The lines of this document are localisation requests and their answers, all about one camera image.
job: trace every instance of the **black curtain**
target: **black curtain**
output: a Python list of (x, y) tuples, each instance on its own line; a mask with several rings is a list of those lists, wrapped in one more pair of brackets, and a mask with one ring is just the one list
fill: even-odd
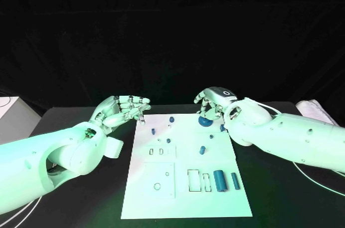
[(43, 114), (110, 95), (193, 103), (223, 86), (318, 99), (343, 123), (343, 0), (2, 0), (0, 91)]

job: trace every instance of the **white board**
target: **white board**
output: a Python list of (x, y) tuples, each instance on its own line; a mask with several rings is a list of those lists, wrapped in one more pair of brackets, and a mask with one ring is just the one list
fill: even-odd
[[(223, 118), (203, 127), (197, 114), (147, 115), (147, 125), (138, 123), (122, 219), (253, 216), (232, 140), (227, 131), (220, 130), (222, 124)], [(217, 191), (217, 170), (224, 171), (227, 192)], [(240, 190), (235, 187), (233, 172)]]

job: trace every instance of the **table surface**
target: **table surface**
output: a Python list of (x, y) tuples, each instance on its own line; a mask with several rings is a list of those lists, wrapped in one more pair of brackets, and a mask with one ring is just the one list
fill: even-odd
[[(300, 115), (291, 102), (266, 104)], [(200, 105), (154, 106), (147, 114), (194, 113), (198, 109)], [(95, 107), (53, 108), (32, 136), (73, 127), (89, 120), (93, 112)], [(44, 224), (51, 228), (345, 227), (345, 197), (314, 184), (292, 162), (256, 146), (243, 147), (235, 142), (253, 217), (122, 220), (135, 131), (134, 120), (110, 134), (125, 141), (119, 159), (105, 157), (89, 175), (77, 177), (47, 194), (21, 227), (41, 227)], [(17, 211), (0, 216), (0, 223)], [(24, 216), (14, 219), (9, 227), (15, 227)]]

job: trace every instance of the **cable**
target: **cable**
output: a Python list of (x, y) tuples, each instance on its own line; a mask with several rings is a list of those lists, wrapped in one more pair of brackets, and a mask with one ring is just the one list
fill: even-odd
[(37, 205), (34, 206), (34, 208), (31, 209), (31, 212), (30, 212), (30, 214), (27, 215), (27, 217), (25, 217), (25, 218), (24, 218), (24, 220), (19, 222), (19, 224), (17, 225), (17, 227), (15, 227), (15, 228), (18, 228), (18, 227), (19, 227), (19, 225), (24, 223), (25, 219), (28, 218), (28, 216), (31, 215), (31, 213), (32, 213), (34, 209), (37, 208), (37, 206), (38, 206), (38, 203), (37, 203)]
[(25, 206), (25, 208), (12, 216), (12, 218), (0, 224), (0, 227), (5, 226), (11, 221), (12, 219), (25, 211), (25, 209), (30, 207), (30, 205), (34, 203), (34, 201)]
[(317, 183), (321, 187), (324, 187), (326, 189), (328, 189), (330, 191), (336, 192), (337, 194), (345, 196), (345, 194), (343, 194), (341, 192), (337, 192), (336, 190), (333, 190), (331, 188), (326, 187), (321, 183), (318, 183), (308, 175), (307, 173), (301, 170), (301, 168), (298, 167), (300, 171), (302, 172), (302, 174), (307, 176), (307, 178)]
[(340, 171), (333, 170), (336, 173), (339, 173), (341, 176), (345, 177), (345, 174), (343, 174)]
[(261, 102), (258, 102), (258, 101), (255, 101), (255, 100), (252, 100), (250, 98), (245, 98), (245, 99), (248, 99), (248, 100), (250, 100), (252, 102), (255, 102), (258, 105), (261, 105), (261, 106), (263, 106), (263, 107), (268, 107), (268, 108), (271, 108), (278, 114), (282, 114), (282, 112), (276, 109), (276, 108), (274, 108), (274, 107), (271, 107), (271, 106), (268, 106), (268, 105), (265, 105), (263, 103), (261, 103)]
[(0, 92), (0, 93), (5, 94), (5, 95), (9, 97), (9, 103), (11, 103), (11, 96), (9, 96), (5, 92)]

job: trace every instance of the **small blue object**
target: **small blue object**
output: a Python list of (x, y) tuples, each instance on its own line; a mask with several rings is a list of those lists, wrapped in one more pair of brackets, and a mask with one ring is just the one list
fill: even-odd
[(236, 189), (239, 190), (240, 189), (240, 184), (239, 184), (239, 180), (237, 180), (237, 176), (236, 176), (235, 172), (232, 173), (232, 176), (233, 176), (233, 181), (235, 181)]
[(204, 155), (204, 153), (206, 153), (206, 149), (207, 149), (207, 148), (206, 148), (204, 146), (203, 146), (201, 149), (200, 149), (200, 153), (201, 153), (203, 155)]
[(214, 171), (214, 180), (216, 180), (217, 191), (226, 192), (229, 190), (229, 186), (227, 186), (223, 170)]
[(213, 120), (209, 120), (207, 118), (201, 117), (200, 116), (200, 125), (203, 127), (210, 127), (213, 125), (214, 121)]

